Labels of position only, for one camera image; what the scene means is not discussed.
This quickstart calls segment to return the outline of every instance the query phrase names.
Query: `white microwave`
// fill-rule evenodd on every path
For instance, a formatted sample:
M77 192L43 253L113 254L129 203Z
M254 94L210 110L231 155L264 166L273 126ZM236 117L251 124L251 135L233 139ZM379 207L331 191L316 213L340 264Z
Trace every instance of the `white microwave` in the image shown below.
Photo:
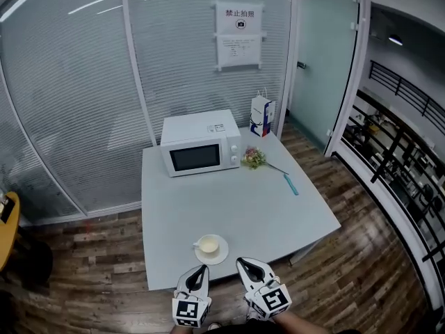
M240 166L241 135L230 110L164 119L161 152L171 177Z

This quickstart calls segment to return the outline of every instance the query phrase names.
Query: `railing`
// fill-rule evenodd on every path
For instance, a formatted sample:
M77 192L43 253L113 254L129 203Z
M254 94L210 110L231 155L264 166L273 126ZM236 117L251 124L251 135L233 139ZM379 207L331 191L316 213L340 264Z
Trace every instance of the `railing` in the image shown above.
M371 61L369 79L404 99L445 135L445 110L414 84L375 61Z
M389 109L362 91L368 115L354 105L342 141L387 188L416 230L445 300L445 165L425 141Z

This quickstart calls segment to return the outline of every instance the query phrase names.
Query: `white cup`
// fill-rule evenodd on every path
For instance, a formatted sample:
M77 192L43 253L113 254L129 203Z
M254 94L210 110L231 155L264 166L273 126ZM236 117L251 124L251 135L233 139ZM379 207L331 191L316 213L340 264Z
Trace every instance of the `white cup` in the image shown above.
M216 257L220 253L220 242L216 235L204 235L193 244L193 247L197 248L201 255L207 258Z

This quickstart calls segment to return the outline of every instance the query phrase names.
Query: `microwave window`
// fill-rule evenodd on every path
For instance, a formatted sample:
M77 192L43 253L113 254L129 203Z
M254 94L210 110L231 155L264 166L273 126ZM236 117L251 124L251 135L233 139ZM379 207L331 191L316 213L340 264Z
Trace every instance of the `microwave window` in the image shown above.
M175 171L220 165L219 145L206 145L197 148L183 148L170 151Z

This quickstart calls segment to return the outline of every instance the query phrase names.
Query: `blue pen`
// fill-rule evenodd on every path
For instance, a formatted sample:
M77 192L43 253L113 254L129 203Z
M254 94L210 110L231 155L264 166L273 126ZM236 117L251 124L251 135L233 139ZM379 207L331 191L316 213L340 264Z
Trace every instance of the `blue pen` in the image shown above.
M287 181L288 185L291 187L293 194L298 195L297 189L294 187L291 179L286 173L283 173L284 179Z

